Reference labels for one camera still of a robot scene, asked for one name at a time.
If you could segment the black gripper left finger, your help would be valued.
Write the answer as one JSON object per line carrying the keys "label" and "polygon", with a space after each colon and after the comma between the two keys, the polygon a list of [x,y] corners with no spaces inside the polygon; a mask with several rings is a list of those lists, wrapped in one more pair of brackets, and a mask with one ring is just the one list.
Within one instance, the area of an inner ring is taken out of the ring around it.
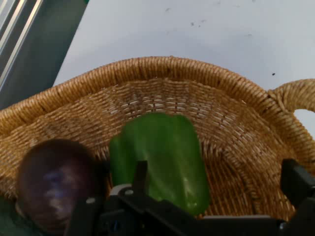
{"label": "black gripper left finger", "polygon": [[108,209],[158,209],[148,195],[148,162],[138,161],[130,183],[115,184],[108,197]]}

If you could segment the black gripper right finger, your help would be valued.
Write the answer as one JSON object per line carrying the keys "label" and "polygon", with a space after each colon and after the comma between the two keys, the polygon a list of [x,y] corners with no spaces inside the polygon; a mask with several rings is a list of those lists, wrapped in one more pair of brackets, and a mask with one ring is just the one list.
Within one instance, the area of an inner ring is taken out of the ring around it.
{"label": "black gripper right finger", "polygon": [[280,188],[296,210],[315,215],[315,178],[296,160],[282,161]]}

